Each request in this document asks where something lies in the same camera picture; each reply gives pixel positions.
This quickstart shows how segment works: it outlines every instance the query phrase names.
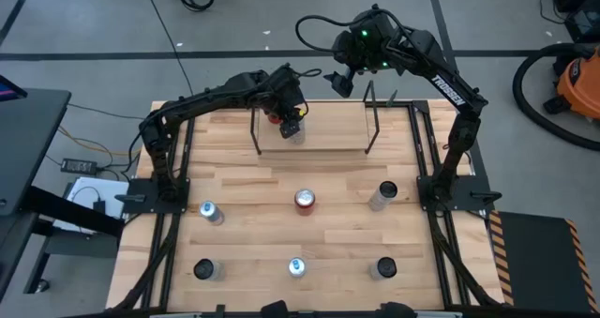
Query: wooden tabletop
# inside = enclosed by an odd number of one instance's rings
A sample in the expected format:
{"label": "wooden tabletop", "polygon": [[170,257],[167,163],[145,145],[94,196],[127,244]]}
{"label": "wooden tabletop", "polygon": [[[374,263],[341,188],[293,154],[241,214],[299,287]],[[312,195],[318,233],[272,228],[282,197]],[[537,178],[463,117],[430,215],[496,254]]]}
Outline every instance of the wooden tabletop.
{"label": "wooden tabletop", "polygon": [[[314,111],[333,102],[309,103],[307,118],[312,117],[313,124],[315,118],[326,122]],[[336,102],[336,108],[356,110],[356,103]],[[445,100],[430,100],[429,106],[443,158],[442,147],[456,114]],[[372,110],[362,113],[356,117],[367,120],[372,136]],[[214,311],[217,304],[225,304],[226,310],[257,311],[280,299],[290,310],[375,310],[387,301],[420,310],[441,309],[428,220],[416,189],[418,167],[408,113],[405,108],[381,108],[379,118],[381,133],[368,155],[354,149],[263,151],[258,156],[248,133],[250,112],[226,110],[197,117],[188,172],[189,205],[180,225],[169,310]],[[418,119],[426,144],[423,120]],[[427,150],[426,157],[432,172]],[[464,158],[459,172],[470,171]],[[151,172],[143,153],[138,176],[149,177]],[[374,213],[366,202],[383,180],[398,185],[398,196],[384,211]],[[312,189],[317,198],[308,217],[294,211],[293,196],[301,188]],[[205,200],[224,212],[222,225],[212,226],[198,216],[198,205]],[[467,213],[453,216],[463,262],[502,302],[484,222]],[[146,267],[155,218],[139,216],[125,229],[107,307],[123,299]],[[395,259],[397,274],[374,281],[368,266],[383,256]],[[307,263],[301,279],[287,271],[293,257]],[[202,258],[223,264],[223,280],[193,276],[192,268]],[[446,265],[458,303],[454,271],[447,260]],[[159,270],[154,304],[161,278]]]}

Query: concrete floor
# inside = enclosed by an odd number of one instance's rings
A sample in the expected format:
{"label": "concrete floor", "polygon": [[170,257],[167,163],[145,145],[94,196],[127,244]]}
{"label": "concrete floor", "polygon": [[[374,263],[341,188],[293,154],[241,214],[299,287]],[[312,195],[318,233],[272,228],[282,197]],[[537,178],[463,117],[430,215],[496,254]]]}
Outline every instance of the concrete floor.
{"label": "concrete floor", "polygon": [[[0,0],[0,25],[10,16],[17,1]],[[156,2],[173,41],[182,43],[178,47],[182,52],[264,51],[266,47],[271,51],[304,50],[293,32],[299,17],[314,13],[348,21],[375,2],[397,14],[407,25],[428,29],[436,38],[448,36],[446,45],[450,44],[454,51],[536,50],[570,41],[563,26],[539,17],[538,0],[439,0],[442,15],[438,12],[437,19],[430,0],[216,0],[204,13],[187,11],[179,0]],[[447,31],[438,29],[441,17]],[[324,47],[338,33],[326,24],[307,23],[303,27],[306,38]],[[23,87],[69,90],[73,93],[73,103],[144,116],[152,100],[187,94],[175,60],[147,59],[171,51],[149,0],[26,0],[4,41],[2,36],[0,33],[0,59],[5,60],[0,61],[0,73]],[[61,59],[74,53],[147,56],[127,60],[107,60],[111,58],[109,55],[101,56],[104,60],[6,60],[10,54],[37,54],[41,59],[54,54],[55,59]],[[483,113],[479,143],[490,184],[504,195],[496,207],[574,220],[593,284],[599,289],[600,246],[593,243],[600,236],[595,225],[600,219],[599,154],[564,143],[520,113],[512,98],[511,84],[522,58],[481,54],[482,57],[457,57],[456,61],[464,78],[479,86],[490,102]],[[327,57],[235,58],[231,53],[228,56],[183,61],[195,91],[223,84],[241,71],[269,70],[285,62],[298,70],[343,70]],[[549,61],[540,62],[526,78],[524,89],[534,105],[551,95],[549,65]],[[356,89],[363,90],[368,79],[356,80]],[[398,78],[392,72],[385,72],[373,79],[381,98],[389,97],[395,89],[399,98],[440,97],[425,81],[410,74]],[[338,97],[321,78],[306,78],[302,89],[307,98]],[[557,122],[594,139],[600,138],[597,127],[581,117],[567,115]],[[119,151],[127,149],[137,131],[135,121],[73,108],[69,108],[63,126],[76,136]],[[107,159],[78,147],[60,134],[53,140],[49,155],[54,159],[99,162]],[[65,184],[75,178],[59,173],[53,163],[44,160],[35,184],[62,193]],[[44,274],[52,282],[52,289],[39,295],[22,294],[39,245],[39,237],[32,237],[0,304],[0,316],[55,317],[102,310],[113,259],[52,257]]]}

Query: red can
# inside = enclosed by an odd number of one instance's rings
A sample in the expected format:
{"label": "red can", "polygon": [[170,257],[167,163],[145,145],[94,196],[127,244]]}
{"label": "red can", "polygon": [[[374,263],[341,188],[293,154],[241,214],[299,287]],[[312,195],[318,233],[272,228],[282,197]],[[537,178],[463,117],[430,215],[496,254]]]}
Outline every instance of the red can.
{"label": "red can", "polygon": [[308,216],[315,210],[315,193],[310,189],[298,190],[294,201],[296,203],[296,212],[301,216]]}

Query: blue can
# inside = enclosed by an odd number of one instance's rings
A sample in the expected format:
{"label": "blue can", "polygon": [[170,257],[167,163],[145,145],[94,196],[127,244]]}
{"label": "blue can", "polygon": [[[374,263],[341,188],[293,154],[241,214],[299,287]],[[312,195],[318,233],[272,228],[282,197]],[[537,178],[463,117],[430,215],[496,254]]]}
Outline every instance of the blue can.
{"label": "blue can", "polygon": [[204,203],[200,204],[198,213],[213,225],[220,225],[225,220],[221,210],[216,204],[210,201],[205,201]]}

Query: hazard stripe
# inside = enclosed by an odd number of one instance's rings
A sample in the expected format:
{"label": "hazard stripe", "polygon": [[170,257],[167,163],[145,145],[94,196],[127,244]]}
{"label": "hazard stripe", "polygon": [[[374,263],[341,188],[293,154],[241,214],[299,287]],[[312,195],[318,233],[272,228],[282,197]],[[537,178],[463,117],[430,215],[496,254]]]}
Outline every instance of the hazard stripe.
{"label": "hazard stripe", "polygon": [[513,299],[513,287],[510,283],[510,274],[508,273],[508,261],[506,260],[506,249],[504,247],[504,230],[502,228],[501,214],[497,210],[492,210],[489,213],[489,233],[492,240],[492,248],[494,250],[494,262],[496,263],[496,271],[504,302],[509,305],[515,305]]}
{"label": "hazard stripe", "polygon": [[588,297],[588,303],[590,303],[590,307],[592,308],[591,312],[597,313],[598,305],[596,304],[596,301],[593,297],[592,281],[590,280],[590,276],[588,276],[588,268],[585,266],[585,257],[583,257],[583,249],[581,248],[578,229],[572,220],[566,220],[566,223],[569,225],[569,231],[571,232],[571,236],[573,237],[575,255],[577,256],[577,263],[579,264],[579,268],[581,268],[581,278],[583,279],[583,287],[585,288],[585,292]]}

